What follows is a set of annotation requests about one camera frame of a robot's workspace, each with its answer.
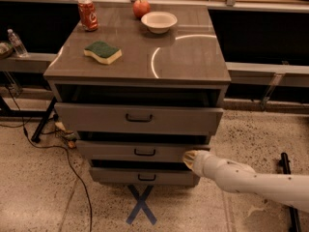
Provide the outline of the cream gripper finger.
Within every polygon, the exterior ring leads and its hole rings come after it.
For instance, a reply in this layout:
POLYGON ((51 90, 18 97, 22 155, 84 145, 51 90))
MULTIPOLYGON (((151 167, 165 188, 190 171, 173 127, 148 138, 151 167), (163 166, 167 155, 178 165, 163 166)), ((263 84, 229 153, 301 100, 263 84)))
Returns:
POLYGON ((201 156, 201 153, 197 150, 186 151, 183 154, 183 162, 189 169, 194 170, 201 156))

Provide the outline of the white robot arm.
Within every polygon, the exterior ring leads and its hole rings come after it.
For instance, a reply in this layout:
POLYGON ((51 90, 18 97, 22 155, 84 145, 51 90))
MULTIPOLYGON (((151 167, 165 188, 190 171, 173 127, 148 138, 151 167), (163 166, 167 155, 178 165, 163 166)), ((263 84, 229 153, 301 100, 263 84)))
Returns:
POLYGON ((197 176, 213 180, 232 193, 255 193, 300 211, 309 212, 309 176, 257 173, 251 166, 223 159, 209 151, 191 150, 183 162, 197 176))

